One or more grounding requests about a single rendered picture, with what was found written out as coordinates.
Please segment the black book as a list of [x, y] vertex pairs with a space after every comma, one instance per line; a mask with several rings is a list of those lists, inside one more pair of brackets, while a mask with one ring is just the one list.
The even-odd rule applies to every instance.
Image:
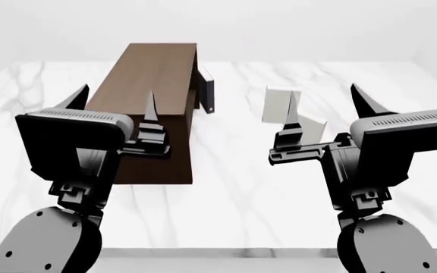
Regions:
[[215, 112], [215, 81], [208, 70], [200, 65], [199, 72], [199, 101], [207, 114]]

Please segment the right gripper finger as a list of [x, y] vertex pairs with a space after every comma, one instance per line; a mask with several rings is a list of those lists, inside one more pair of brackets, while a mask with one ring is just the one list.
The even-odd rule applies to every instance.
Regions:
[[274, 148], [284, 149], [286, 147], [299, 146], [302, 135], [303, 129], [297, 113], [297, 98], [294, 91], [291, 91], [285, 124], [283, 129], [275, 135]]
[[351, 85], [351, 98], [359, 118], [374, 118], [394, 114], [369, 97], [369, 95], [355, 83]]

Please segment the tall white book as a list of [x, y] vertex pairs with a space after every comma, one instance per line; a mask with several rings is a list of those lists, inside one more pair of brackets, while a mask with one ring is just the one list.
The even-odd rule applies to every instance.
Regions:
[[299, 104], [301, 91], [289, 86], [266, 86], [262, 122], [282, 124], [288, 116], [290, 99], [294, 97]]

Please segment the short white book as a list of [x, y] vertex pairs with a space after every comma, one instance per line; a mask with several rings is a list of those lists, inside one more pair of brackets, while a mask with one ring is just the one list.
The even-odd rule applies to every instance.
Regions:
[[303, 130], [301, 137], [302, 145], [313, 145], [321, 143], [322, 136], [327, 125], [327, 120], [318, 118], [307, 112], [299, 113], [299, 122]]

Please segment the brown wooden cabinet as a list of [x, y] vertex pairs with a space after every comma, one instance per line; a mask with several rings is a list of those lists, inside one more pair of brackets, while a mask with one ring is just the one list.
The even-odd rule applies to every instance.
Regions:
[[155, 97], [171, 156], [121, 158], [116, 184], [191, 184], [190, 129], [198, 93], [196, 44], [131, 43], [117, 60], [86, 109], [129, 115], [139, 124], [147, 98]]

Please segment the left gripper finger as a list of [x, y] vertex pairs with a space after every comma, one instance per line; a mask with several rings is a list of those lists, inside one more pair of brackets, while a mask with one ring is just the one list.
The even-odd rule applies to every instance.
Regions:
[[63, 102], [60, 102], [56, 108], [68, 108], [73, 110], [84, 110], [88, 100], [90, 88], [84, 84], [75, 93], [72, 93]]
[[168, 142], [166, 130], [161, 124], [159, 124], [155, 96], [152, 90], [149, 91], [144, 117], [140, 122], [138, 129], [137, 139], [141, 143]]

